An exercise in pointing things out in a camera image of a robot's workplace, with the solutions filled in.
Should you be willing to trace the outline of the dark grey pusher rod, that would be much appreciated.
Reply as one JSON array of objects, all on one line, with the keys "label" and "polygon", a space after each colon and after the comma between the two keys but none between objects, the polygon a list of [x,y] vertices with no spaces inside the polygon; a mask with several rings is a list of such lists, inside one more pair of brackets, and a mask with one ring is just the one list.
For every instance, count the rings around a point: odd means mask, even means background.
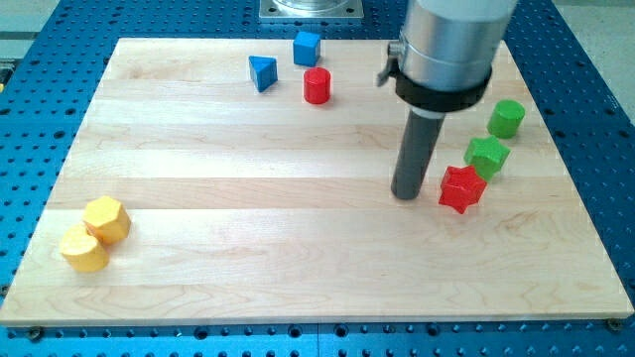
[{"label": "dark grey pusher rod", "polygon": [[410,110],[391,182],[392,193],[397,198],[418,197],[444,119],[444,113]]}]

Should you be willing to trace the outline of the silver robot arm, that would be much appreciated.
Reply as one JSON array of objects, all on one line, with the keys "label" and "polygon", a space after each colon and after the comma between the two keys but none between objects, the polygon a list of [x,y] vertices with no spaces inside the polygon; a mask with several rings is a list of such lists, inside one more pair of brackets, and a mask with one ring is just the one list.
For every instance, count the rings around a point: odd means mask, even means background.
[{"label": "silver robot arm", "polygon": [[492,76],[492,62],[516,0],[411,0],[399,38],[388,44],[377,84],[395,80],[409,106],[391,182],[394,196],[416,198],[445,116],[475,105]]}]

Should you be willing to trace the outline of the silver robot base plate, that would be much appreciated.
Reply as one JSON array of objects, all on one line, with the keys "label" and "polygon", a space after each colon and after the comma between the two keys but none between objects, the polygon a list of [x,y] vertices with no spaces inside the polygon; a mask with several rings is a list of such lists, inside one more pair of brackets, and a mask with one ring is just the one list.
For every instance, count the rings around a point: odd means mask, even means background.
[{"label": "silver robot base plate", "polygon": [[260,0],[259,18],[266,21],[361,20],[361,0]]}]

